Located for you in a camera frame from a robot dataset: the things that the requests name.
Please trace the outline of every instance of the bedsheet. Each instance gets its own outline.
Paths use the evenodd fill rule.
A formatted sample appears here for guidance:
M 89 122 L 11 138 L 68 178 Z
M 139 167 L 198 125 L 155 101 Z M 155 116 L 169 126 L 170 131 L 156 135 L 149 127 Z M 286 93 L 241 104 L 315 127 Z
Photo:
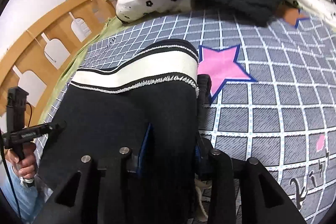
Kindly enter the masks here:
M 336 34 L 312 15 L 295 29 L 282 19 L 256 27 L 224 11 L 204 10 L 148 20 L 98 41 L 81 66 L 115 67 L 167 38 L 185 39 L 196 49 L 240 45 L 237 62 L 256 82 L 228 81 L 206 106 L 200 132 L 231 157 L 258 158 L 307 223 L 318 223 L 336 195 Z M 52 120 L 68 83 L 45 122 Z M 46 140 L 37 140 L 38 162 Z M 211 190 L 203 193 L 205 208 L 210 195 Z

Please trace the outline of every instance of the white stripe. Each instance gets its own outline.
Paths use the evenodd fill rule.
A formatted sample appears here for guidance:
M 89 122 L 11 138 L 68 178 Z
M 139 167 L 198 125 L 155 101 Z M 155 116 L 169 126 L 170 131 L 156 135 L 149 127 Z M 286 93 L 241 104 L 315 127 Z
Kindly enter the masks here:
M 192 79 L 189 79 L 188 77 L 184 77 L 184 76 L 166 76 L 164 78 L 158 78 L 158 79 L 150 79 L 150 80 L 144 80 L 141 82 L 136 83 L 135 85 L 131 85 L 128 86 L 126 88 L 120 89 L 120 90 L 104 90 L 104 89 L 100 89 L 100 88 L 93 88 L 91 86 L 81 86 L 81 85 L 76 85 L 75 83 L 70 83 L 71 85 L 74 85 L 80 89 L 84 89 L 84 90 L 95 90 L 95 91 L 100 91 L 100 92 L 105 92 L 105 93 L 109 93 L 109 94 L 117 94 L 117 93 L 121 93 L 121 92 L 125 92 L 125 91 L 129 91 L 129 90 L 133 90 L 136 88 L 139 88 L 141 86 L 144 85 L 154 85 L 157 83 L 163 83 L 163 82 L 168 82 L 168 81 L 183 81 L 189 85 L 191 85 L 196 92 L 196 97 L 198 96 L 198 87 L 196 86 L 196 84 L 194 83 L 194 81 Z
M 146 77 L 172 72 L 183 73 L 197 81 L 197 66 L 197 61 L 185 52 L 158 52 L 136 60 L 111 75 L 79 70 L 72 82 L 117 88 Z

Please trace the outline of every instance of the finger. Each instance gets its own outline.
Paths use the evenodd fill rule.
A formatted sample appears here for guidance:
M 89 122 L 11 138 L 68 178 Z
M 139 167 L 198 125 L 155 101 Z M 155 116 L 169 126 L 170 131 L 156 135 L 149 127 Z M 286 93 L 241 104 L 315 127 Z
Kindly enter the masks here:
M 29 166 L 27 166 L 25 168 L 21 168 L 19 170 L 20 177 L 24 177 L 24 176 L 29 175 L 29 174 L 33 174 L 33 176 L 36 174 L 34 165 L 29 165 Z
M 36 172 L 33 172 L 33 173 L 28 174 L 28 175 L 25 175 L 23 178 L 24 179 L 33 179 L 35 175 L 36 175 Z
M 9 159 L 9 152 L 10 152 L 9 149 L 5 150 L 5 159 L 8 160 L 8 161 L 10 161 L 10 159 Z
M 33 154 L 36 149 L 36 144 L 29 142 L 23 144 L 23 153 L 25 155 Z
M 27 155 L 23 160 L 19 162 L 21 168 L 33 165 L 36 163 L 36 158 L 34 154 Z
M 15 163 L 18 163 L 19 160 L 20 160 L 19 157 L 17 156 L 17 154 L 13 150 L 9 150 L 7 155 L 8 155 L 8 159 L 9 159 L 9 161 L 12 165 L 14 165 Z

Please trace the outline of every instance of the blue part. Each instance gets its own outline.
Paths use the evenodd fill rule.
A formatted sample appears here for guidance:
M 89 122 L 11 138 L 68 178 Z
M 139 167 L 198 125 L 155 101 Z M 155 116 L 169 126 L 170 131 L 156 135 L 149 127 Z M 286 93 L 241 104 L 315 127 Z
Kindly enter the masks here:
M 201 152 L 200 152 L 200 148 L 198 147 L 198 145 L 195 145 L 195 160 L 196 162 L 201 161 Z
M 145 137 L 143 138 L 143 141 L 142 141 L 142 144 L 141 144 L 140 153 L 139 153 L 139 156 L 138 156 L 138 169 L 136 171 L 138 176 L 140 176 L 141 173 L 142 173 L 143 158 L 144 158 L 146 149 L 148 147 L 148 136 L 149 136 L 149 132 L 150 132 L 151 128 L 152 128 L 152 125 L 149 123 L 148 127 L 147 127 Z

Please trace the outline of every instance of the black wire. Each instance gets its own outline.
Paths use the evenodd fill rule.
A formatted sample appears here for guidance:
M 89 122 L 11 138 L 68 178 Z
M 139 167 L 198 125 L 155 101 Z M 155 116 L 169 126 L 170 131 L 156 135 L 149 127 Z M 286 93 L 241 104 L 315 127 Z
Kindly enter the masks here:
M 19 201 L 17 200 L 16 194 L 15 194 L 13 182 L 12 182 L 12 179 L 11 179 L 11 175 L 9 174 L 9 170 L 8 170 L 8 166 L 7 166 L 7 162 L 6 162 L 6 158 L 5 158 L 5 150 L 4 150 L 4 144 L 3 144 L 2 136 L 0 137 L 0 154 L 1 154 L 2 162 L 3 162 L 3 166 L 5 167 L 5 170 L 6 170 L 6 174 L 7 174 L 8 180 L 9 180 L 10 187 L 11 187 L 13 195 L 14 195 L 14 199 L 15 199 L 16 206 L 17 206 L 17 212 L 18 212 L 20 220 L 22 221 Z
M 32 109 L 32 105 L 30 103 L 26 102 L 26 104 L 30 106 L 30 118 L 29 118 L 29 122 L 28 122 L 28 127 L 29 127 L 30 121 L 31 121 L 32 115 L 33 115 L 33 109 Z

